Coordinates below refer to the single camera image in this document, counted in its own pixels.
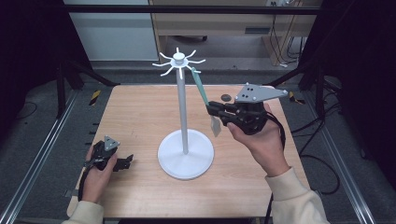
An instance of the white wall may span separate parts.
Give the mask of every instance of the white wall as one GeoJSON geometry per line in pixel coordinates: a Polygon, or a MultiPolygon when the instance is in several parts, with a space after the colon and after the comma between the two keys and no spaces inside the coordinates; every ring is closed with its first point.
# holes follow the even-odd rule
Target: white wall
{"type": "MultiPolygon", "coordinates": [[[[67,5],[147,5],[147,0],[64,0],[67,5]]],[[[157,61],[148,13],[70,13],[90,61],[157,61]]]]}

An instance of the white vertical pole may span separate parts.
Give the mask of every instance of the white vertical pole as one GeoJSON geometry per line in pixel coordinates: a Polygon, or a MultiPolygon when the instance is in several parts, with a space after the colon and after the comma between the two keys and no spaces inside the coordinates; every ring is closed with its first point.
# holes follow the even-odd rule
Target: white vertical pole
{"type": "Polygon", "coordinates": [[[184,68],[177,69],[177,93],[178,108],[180,111],[181,138],[183,142],[183,153],[187,155],[189,154],[189,142],[187,135],[186,86],[184,79],[184,68]]]}

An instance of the wooden tabletop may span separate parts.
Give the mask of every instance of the wooden tabletop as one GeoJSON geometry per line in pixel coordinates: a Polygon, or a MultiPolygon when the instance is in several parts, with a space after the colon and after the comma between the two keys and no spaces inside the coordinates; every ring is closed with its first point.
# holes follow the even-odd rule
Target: wooden tabletop
{"type": "MultiPolygon", "coordinates": [[[[209,101],[235,96],[242,86],[205,86],[209,101]]],[[[206,173],[193,180],[168,175],[157,158],[169,133],[180,129],[177,86],[117,86],[107,103],[94,143],[105,135],[120,141],[119,158],[134,154],[128,170],[113,173],[101,201],[105,217],[265,217],[271,190],[266,173],[245,146],[222,126],[218,137],[195,86],[186,86],[188,128],[205,134],[215,149],[206,173]]],[[[308,187],[303,166],[278,99],[268,103],[286,131],[285,156],[308,187]]],[[[71,216],[77,197],[67,214],[71,216]]]]}

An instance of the hand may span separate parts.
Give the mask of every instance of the hand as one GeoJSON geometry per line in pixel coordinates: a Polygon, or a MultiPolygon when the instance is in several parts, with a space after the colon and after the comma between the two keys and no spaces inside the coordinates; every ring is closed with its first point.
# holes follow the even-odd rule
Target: hand
{"type": "MultiPolygon", "coordinates": [[[[90,147],[90,150],[88,150],[86,156],[86,161],[91,159],[92,151],[93,147],[90,147]]],[[[113,167],[116,165],[116,163],[117,155],[114,153],[114,155],[108,160],[107,166],[103,171],[100,171],[95,166],[91,168],[91,170],[88,172],[87,178],[85,179],[84,190],[82,192],[81,199],[82,201],[99,203],[99,200],[107,186],[108,180],[113,173],[113,167]]]]}
{"type": "MultiPolygon", "coordinates": [[[[271,112],[268,104],[264,104],[266,111],[271,112]]],[[[235,124],[229,122],[227,127],[233,138],[244,144],[251,152],[254,160],[262,167],[269,177],[282,175],[289,170],[282,142],[280,141],[279,127],[271,120],[267,120],[261,132],[246,135],[235,124]]]]}

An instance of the sleeve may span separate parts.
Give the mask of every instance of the sleeve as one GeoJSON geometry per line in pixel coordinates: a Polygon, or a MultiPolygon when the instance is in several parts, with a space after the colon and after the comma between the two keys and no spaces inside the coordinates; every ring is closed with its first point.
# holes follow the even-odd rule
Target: sleeve
{"type": "Polygon", "coordinates": [[[321,199],[300,182],[294,168],[265,180],[274,194],[274,223],[329,223],[321,199]]]}
{"type": "Polygon", "coordinates": [[[102,224],[104,208],[97,203],[80,201],[69,220],[62,224],[102,224]]]}

